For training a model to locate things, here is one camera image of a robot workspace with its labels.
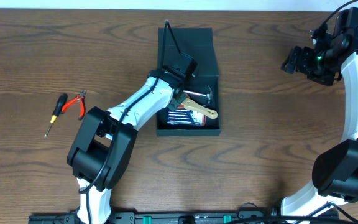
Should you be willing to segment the orange scraper wooden handle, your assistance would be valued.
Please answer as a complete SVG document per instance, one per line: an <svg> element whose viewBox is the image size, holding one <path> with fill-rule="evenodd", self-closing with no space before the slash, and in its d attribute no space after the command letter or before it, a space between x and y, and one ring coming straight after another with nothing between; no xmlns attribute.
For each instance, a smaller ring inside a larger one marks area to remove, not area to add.
<svg viewBox="0 0 358 224"><path fill-rule="evenodd" d="M213 109L206 108L204 106L201 106L201 105L199 105L198 103L196 103L195 101L193 101L190 98L185 98L182 101L182 103L178 106L178 108L191 110L191 111L196 111L198 113L201 113L201 114L205 115L206 117L208 117L210 119L217 119L218 118L218 112L217 111L215 111Z"/></svg>

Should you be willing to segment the screwdriver set blister pack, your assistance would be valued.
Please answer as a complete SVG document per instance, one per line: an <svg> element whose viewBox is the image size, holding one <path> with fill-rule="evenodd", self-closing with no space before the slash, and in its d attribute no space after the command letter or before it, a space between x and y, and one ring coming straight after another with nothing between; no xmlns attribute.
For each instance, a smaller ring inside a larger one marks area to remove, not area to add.
<svg viewBox="0 0 358 224"><path fill-rule="evenodd" d="M200 112L186 109L183 105L180 105L174 110L168 109L167 124L204 126L206 124L206 116Z"/></svg>

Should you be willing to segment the black handled claw hammer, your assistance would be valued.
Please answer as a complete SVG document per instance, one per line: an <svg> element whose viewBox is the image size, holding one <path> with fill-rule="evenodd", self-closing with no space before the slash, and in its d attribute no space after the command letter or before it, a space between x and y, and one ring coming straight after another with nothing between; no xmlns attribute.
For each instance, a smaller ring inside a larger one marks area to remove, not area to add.
<svg viewBox="0 0 358 224"><path fill-rule="evenodd" d="M206 98L207 104L210 104L211 100L213 99L213 91L212 91L212 88L210 86L208 86L208 92L207 93L200 93L200 92L195 92L195 91L190 91L190 90L184 90L183 92L188 94L188 95L202 96L202 97Z"/></svg>

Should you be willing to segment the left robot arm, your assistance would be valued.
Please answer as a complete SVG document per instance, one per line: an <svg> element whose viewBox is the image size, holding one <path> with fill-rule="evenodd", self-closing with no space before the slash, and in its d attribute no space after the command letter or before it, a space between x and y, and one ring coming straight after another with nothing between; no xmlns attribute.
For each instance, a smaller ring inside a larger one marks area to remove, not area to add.
<svg viewBox="0 0 358 224"><path fill-rule="evenodd" d="M104 111L91 108L67 155L79 184L77 223L106 223L112 189L123 176L139 129L158 111L174 109L198 64L185 53L151 70L145 84L126 101Z"/></svg>

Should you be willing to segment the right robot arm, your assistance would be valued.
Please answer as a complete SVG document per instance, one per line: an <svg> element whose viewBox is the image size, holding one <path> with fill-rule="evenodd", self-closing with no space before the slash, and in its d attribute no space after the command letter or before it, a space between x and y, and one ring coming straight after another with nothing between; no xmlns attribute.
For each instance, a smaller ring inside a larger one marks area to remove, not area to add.
<svg viewBox="0 0 358 224"><path fill-rule="evenodd" d="M273 215L282 223L325 223L331 208L358 202L358 7L347 2L332 16L333 33L323 22L311 31L313 46L292 48L281 68L324 86L344 82L343 134L315 160L311 181L281 200Z"/></svg>

